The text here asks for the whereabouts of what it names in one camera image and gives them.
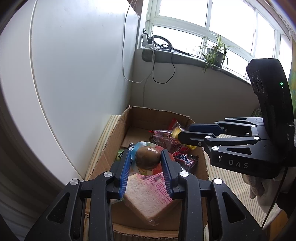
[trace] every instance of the silver screw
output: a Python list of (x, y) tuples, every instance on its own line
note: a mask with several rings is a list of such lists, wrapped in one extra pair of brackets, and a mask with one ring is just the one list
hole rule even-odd
[(112, 176), (112, 172), (104, 172), (104, 177), (111, 177)]
[(220, 178), (215, 178), (214, 183), (217, 184), (217, 185), (221, 185), (223, 182), (222, 182), (222, 180)]
[(79, 183), (78, 179), (72, 179), (72, 180), (70, 181), (70, 184), (71, 184), (71, 185), (76, 185), (76, 184), (78, 184), (78, 183)]
[(187, 177), (188, 175), (189, 175), (189, 173), (186, 171), (180, 172), (180, 176), (182, 176), (182, 177)]

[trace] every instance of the window pane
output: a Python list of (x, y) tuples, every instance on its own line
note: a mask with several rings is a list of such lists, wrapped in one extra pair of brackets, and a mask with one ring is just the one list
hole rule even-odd
[[(153, 35), (159, 35), (171, 42), (172, 46), (183, 52), (199, 55), (202, 38), (179, 30), (163, 27), (153, 27)], [(164, 44), (161, 39), (155, 39), (158, 44)]]
[(281, 34), (281, 46), (279, 50), (279, 61), (285, 71), (286, 78), (289, 78), (292, 63), (292, 46), (286, 35)]
[[(227, 50), (227, 56), (228, 56), (228, 68), (242, 76), (245, 76), (246, 67), (249, 64), (249, 62), (230, 50)], [(223, 63), (223, 66), (227, 67), (226, 58)]]
[(241, 0), (213, 0), (210, 30), (251, 53), (254, 10)]
[(207, 0), (161, 0), (159, 15), (205, 27)]
[(272, 58), (274, 52), (274, 29), (258, 14), (257, 46), (255, 58)]

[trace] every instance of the windowsill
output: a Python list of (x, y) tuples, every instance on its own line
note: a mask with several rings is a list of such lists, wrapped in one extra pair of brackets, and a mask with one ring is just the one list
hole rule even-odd
[[(162, 51), (162, 50), (155, 50), (155, 62), (156, 63), (171, 63), (171, 55), (172, 53)], [(142, 51), (142, 59), (145, 62), (152, 62), (152, 50), (151, 49), (143, 49)], [(180, 53), (174, 53), (173, 57), (173, 63), (174, 64), (187, 64), (187, 65), (193, 65), (193, 66), (198, 66), (201, 68), (204, 68), (207, 64), (203, 59), (198, 58), (198, 57), (193, 57), (193, 56), (187, 56), (183, 55)], [(214, 71), (219, 71), (222, 72), (229, 77), (232, 77), (234, 79), (238, 79), (240, 81), (243, 81), (246, 84), (250, 84), (250, 81), (244, 78), (243, 76), (239, 75), (236, 72), (233, 72), (229, 69), (225, 68), (219, 68), (217, 66), (214, 66), (213, 68)]]

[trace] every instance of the black plant pot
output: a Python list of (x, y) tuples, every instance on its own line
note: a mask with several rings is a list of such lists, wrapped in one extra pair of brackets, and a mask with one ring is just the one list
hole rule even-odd
[[(207, 54), (210, 54), (210, 52), (211, 52), (211, 54), (213, 54), (213, 53), (214, 53), (214, 50), (208, 48), (208, 49), (207, 49)], [(223, 53), (221, 53), (221, 52), (217, 52), (217, 54), (216, 54), (216, 59), (215, 59), (215, 63), (214, 63), (215, 66), (218, 66), (218, 67), (221, 68), (221, 66), (222, 66), (222, 61), (223, 61), (223, 55), (224, 55)]]

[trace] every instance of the brown egg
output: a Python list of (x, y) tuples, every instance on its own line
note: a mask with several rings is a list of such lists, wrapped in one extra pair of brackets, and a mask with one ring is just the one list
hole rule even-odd
[(152, 170), (160, 163), (160, 152), (151, 146), (142, 146), (136, 152), (137, 167)]

